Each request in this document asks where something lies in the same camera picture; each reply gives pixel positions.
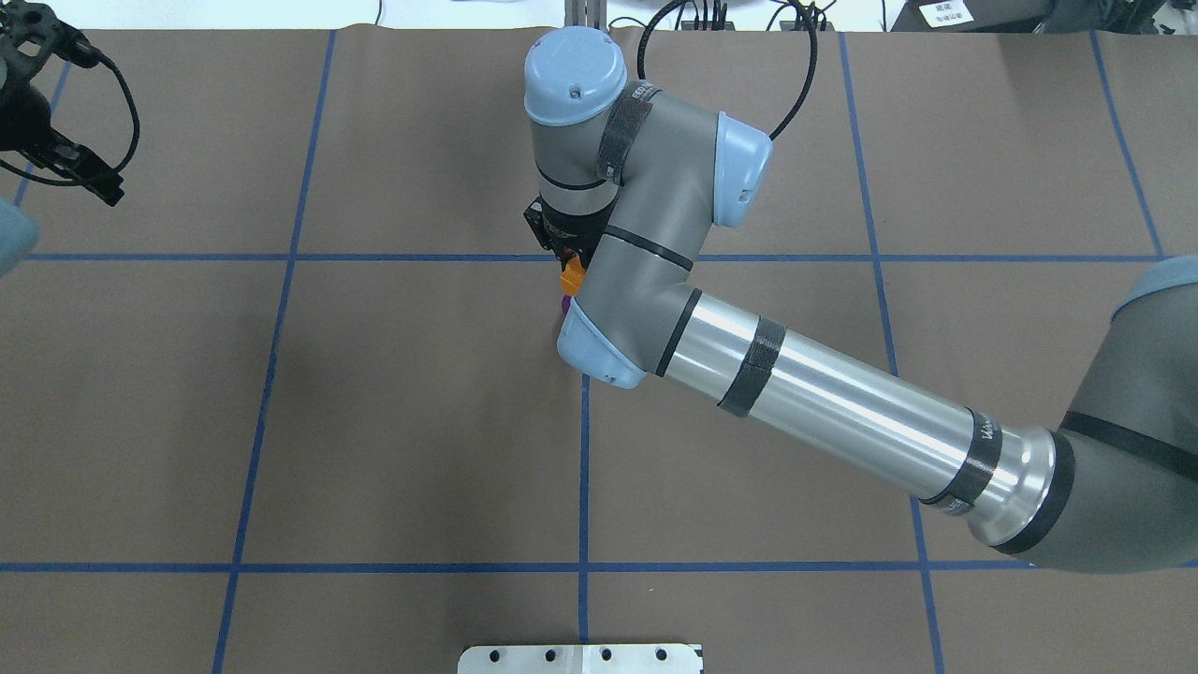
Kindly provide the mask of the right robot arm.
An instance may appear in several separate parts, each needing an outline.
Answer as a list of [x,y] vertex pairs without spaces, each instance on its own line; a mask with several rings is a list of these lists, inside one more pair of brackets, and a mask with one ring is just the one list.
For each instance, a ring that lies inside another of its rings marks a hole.
[[766,132],[633,80],[609,34],[544,34],[524,65],[539,195],[525,215],[582,266],[558,354],[617,388],[648,374],[710,397],[966,520],[1039,567],[1194,559],[1194,256],[1138,278],[1055,431],[1009,430],[690,285],[710,227],[737,227]]

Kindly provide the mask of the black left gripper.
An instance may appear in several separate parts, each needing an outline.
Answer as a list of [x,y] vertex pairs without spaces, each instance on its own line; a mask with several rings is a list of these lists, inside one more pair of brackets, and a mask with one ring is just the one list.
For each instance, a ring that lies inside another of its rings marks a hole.
[[[1,148],[20,151],[34,148],[34,132],[46,125],[46,99],[30,81],[52,56],[71,59],[75,30],[68,28],[46,4],[4,1],[4,90],[1,90]],[[103,204],[115,208],[125,198],[123,176],[109,166],[93,150],[75,142],[63,133],[49,132],[43,156],[48,170],[61,180],[93,193]]]

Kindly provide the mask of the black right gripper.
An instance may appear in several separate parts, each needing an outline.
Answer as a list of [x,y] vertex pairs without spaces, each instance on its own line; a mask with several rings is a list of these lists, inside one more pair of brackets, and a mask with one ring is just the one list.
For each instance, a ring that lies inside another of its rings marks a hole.
[[543,198],[532,200],[524,217],[538,244],[562,266],[576,257],[582,268],[588,268],[605,231],[605,210],[576,215],[553,210]]

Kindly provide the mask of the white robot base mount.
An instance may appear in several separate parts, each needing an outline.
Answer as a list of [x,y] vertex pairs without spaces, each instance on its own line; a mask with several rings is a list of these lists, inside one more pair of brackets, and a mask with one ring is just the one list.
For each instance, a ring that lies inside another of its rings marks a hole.
[[479,645],[458,673],[703,673],[702,646],[685,643]]

